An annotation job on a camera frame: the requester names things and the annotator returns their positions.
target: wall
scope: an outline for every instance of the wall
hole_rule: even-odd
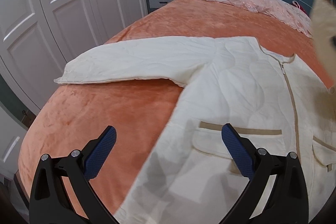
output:
[[[20,101],[5,80],[0,75],[0,102],[13,114],[19,121],[22,120],[22,111],[27,111],[28,108]]]

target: orange bed sheet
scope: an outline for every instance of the orange bed sheet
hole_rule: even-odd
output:
[[[107,43],[171,35],[256,37],[268,50],[285,56],[296,53],[327,87],[333,83],[317,61],[311,39],[274,18],[222,3],[175,0]],[[164,79],[60,86],[22,143],[19,172],[28,195],[42,154],[66,156],[97,138],[107,125],[113,125],[118,132],[116,145],[90,183],[106,208],[114,213],[169,120],[181,91]],[[75,210],[85,215],[68,180],[65,185]]]

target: nightstand drawer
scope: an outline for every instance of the nightstand drawer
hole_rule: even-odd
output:
[[[158,9],[163,7],[164,5],[172,2],[173,0],[148,0],[150,9]]]

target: red cloth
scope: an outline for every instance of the red cloth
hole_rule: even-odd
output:
[[[306,10],[296,0],[293,0],[292,5],[295,6],[296,8],[299,8],[302,12],[304,12],[307,16],[309,16]]]

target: screw head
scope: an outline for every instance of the screw head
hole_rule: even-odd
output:
[[[292,158],[292,159],[296,159],[297,158],[297,154],[295,152],[289,152],[289,156]]]
[[[73,157],[77,157],[77,156],[79,155],[79,153],[80,153],[79,150],[74,150],[74,151],[71,152],[71,155],[72,155]]]
[[[48,154],[43,154],[41,160],[46,160],[48,157],[49,157]]]
[[[259,148],[259,149],[258,149],[258,154],[264,156],[264,155],[267,154],[267,151],[266,151],[266,149],[264,149],[264,148]]]

